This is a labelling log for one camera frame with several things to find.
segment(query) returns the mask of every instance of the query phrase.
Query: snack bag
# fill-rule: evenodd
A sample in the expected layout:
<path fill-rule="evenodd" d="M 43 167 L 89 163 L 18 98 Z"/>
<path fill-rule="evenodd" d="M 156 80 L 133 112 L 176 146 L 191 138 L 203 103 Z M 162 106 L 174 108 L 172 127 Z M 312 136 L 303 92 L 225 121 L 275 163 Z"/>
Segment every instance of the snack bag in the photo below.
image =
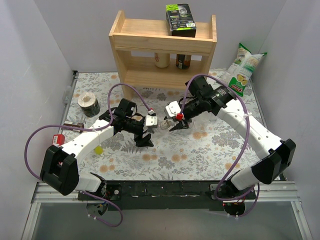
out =
<path fill-rule="evenodd" d="M 260 60 L 267 53 L 252 55 L 251 52 L 239 43 L 238 54 L 236 59 L 223 74 L 222 80 L 229 82 L 229 87 L 232 88 L 239 96 L 243 97 L 249 79 L 259 64 Z"/>

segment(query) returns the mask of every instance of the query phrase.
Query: wooden shelf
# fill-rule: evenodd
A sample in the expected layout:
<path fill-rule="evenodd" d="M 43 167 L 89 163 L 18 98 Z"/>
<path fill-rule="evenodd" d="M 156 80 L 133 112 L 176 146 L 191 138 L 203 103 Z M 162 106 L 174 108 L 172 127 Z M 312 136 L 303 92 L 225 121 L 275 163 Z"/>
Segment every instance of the wooden shelf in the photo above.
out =
<path fill-rule="evenodd" d="M 196 22 L 195 38 L 211 39 L 210 24 L 208 22 Z M 169 37 L 167 21 L 165 20 L 149 20 L 149 19 L 131 19 L 126 18 L 120 30 L 122 34 L 132 34 L 137 36 L 157 36 Z"/>
<path fill-rule="evenodd" d="M 135 87 L 185 89 L 185 82 L 195 74 L 207 74 L 217 44 L 216 16 L 209 22 L 196 22 L 195 37 L 170 36 L 165 20 L 126 18 L 120 10 L 109 33 L 109 40 L 120 81 Z M 158 68 L 153 57 L 132 56 L 131 51 L 200 55 L 189 69 L 176 67 L 171 59 L 166 68 Z M 123 86 L 124 97 L 133 91 Z"/>
<path fill-rule="evenodd" d="M 186 89 L 185 82 L 202 72 L 201 61 L 192 60 L 189 69 L 179 69 L 171 59 L 168 67 L 159 68 L 153 57 L 133 56 L 124 82 L 134 87 Z"/>

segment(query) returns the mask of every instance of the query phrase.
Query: white wall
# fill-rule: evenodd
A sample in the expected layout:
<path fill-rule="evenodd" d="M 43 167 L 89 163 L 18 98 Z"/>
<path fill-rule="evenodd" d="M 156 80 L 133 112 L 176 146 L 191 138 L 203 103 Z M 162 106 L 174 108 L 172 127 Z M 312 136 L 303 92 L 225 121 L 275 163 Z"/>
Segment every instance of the white wall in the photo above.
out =
<path fill-rule="evenodd" d="M 164 20 L 170 0 L 34 0 L 73 70 L 115 71 L 108 34 L 118 10 L 127 18 Z M 257 53 L 286 0 L 186 0 L 198 22 L 216 14 L 212 66 L 228 68 L 243 42 Z"/>
<path fill-rule="evenodd" d="M 38 127 L 60 122 L 72 71 L 33 0 L 0 0 L 0 53 L 0 233 L 18 240 L 36 185 L 25 167 L 25 143 Z M 56 132 L 40 132 L 31 142 L 37 174 Z"/>
<path fill-rule="evenodd" d="M 314 239 L 320 239 L 320 2 L 287 0 L 253 76 L 268 127 L 297 147 L 286 176 L 301 195 Z"/>

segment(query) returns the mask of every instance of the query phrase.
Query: black metal base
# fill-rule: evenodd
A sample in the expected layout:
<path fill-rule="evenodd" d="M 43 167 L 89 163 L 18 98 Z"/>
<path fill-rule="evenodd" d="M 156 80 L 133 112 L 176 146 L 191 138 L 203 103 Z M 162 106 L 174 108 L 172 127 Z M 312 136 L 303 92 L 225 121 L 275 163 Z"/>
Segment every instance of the black metal base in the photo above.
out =
<path fill-rule="evenodd" d="M 209 209 L 223 211 L 223 203 L 213 200 L 210 184 L 218 181 L 107 181 L 107 192 L 122 210 L 137 209 Z M 252 192 L 246 199 L 255 199 Z M 78 194 L 79 201 L 95 199 Z"/>

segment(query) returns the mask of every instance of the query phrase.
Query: white bottle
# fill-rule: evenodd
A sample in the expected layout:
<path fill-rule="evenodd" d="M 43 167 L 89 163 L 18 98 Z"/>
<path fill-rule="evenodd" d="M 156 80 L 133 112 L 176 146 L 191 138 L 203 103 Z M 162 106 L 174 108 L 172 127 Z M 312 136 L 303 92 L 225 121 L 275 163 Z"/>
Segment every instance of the white bottle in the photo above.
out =
<path fill-rule="evenodd" d="M 154 53 L 154 63 L 158 68 L 166 68 L 170 64 L 170 54 L 169 53 Z"/>

